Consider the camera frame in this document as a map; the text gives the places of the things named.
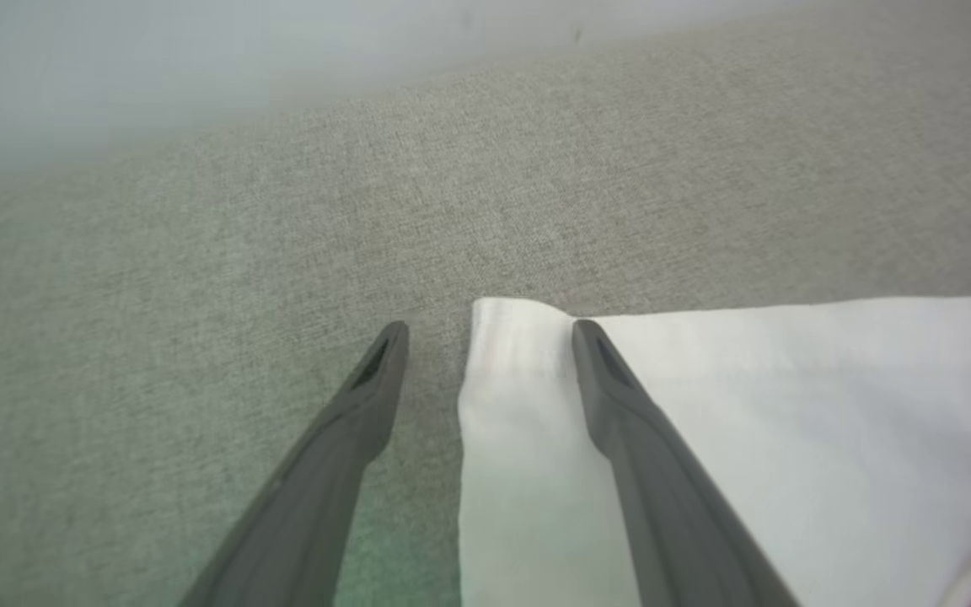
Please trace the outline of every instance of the gray carpet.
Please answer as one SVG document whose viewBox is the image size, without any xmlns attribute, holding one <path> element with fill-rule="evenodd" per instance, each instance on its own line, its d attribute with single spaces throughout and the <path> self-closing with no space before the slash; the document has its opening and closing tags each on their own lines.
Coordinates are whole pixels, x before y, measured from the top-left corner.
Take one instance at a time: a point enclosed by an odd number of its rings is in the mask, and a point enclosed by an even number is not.
<svg viewBox="0 0 971 607">
<path fill-rule="evenodd" d="M 412 358 L 341 604 L 459 601 L 475 297 L 624 314 L 967 293 L 966 0 L 454 74 L 11 188 L 0 604 L 173 603 L 389 320 Z"/>
</svg>

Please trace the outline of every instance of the white wall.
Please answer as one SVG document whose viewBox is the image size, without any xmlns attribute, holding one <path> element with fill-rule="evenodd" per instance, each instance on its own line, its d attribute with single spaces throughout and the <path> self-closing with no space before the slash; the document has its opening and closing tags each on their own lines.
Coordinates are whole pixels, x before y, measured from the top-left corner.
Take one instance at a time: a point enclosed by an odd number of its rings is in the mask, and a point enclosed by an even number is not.
<svg viewBox="0 0 971 607">
<path fill-rule="evenodd" d="M 0 0 L 0 178 L 483 58 L 792 1 Z"/>
</svg>

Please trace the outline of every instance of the fabric texture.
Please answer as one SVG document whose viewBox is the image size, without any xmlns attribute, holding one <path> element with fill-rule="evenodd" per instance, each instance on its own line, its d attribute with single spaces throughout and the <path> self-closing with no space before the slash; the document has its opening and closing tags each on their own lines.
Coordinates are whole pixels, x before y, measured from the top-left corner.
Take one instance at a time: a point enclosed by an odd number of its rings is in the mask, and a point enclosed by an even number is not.
<svg viewBox="0 0 971 607">
<path fill-rule="evenodd" d="M 483 295 L 971 295 L 971 1 L 537 57 L 0 188 L 0 604 L 169 604 L 386 322 L 343 604 L 459 602 Z"/>
<path fill-rule="evenodd" d="M 583 418 L 575 320 L 475 303 L 459 393 L 467 606 L 641 604 Z M 971 298 L 595 320 L 799 604 L 971 606 Z"/>
</svg>

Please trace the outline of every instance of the cloth fold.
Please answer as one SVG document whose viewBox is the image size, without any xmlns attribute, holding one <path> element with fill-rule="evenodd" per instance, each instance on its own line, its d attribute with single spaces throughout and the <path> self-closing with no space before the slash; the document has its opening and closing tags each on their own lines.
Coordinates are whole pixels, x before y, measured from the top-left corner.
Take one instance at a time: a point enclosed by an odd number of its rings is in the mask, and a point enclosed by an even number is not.
<svg viewBox="0 0 971 607">
<path fill-rule="evenodd" d="M 639 604 L 573 320 L 475 301 L 459 393 L 469 606 Z M 801 604 L 971 604 L 971 297 L 595 320 Z"/>
</svg>

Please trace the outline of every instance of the white cloth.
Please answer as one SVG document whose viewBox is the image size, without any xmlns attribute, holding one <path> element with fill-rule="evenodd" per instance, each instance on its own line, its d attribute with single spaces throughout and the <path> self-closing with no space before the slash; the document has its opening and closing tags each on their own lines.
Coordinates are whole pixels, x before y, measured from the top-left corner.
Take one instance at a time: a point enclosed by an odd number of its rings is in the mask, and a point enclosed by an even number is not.
<svg viewBox="0 0 971 607">
<path fill-rule="evenodd" d="M 799 603 L 971 604 L 971 298 L 595 320 Z M 573 321 L 475 301 L 459 393 L 466 606 L 639 604 Z"/>
</svg>

